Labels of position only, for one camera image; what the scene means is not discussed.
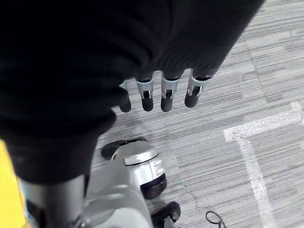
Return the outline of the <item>right robot hand black cloth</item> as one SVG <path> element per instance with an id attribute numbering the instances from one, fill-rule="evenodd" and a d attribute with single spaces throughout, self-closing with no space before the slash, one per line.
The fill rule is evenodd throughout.
<path id="1" fill-rule="evenodd" d="M 129 112 L 134 78 L 153 109 L 170 111 L 191 70 L 185 105 L 206 83 L 261 0 L 3 0 L 0 3 L 0 138 L 32 228 L 86 228 L 83 201 L 98 138 Z"/>

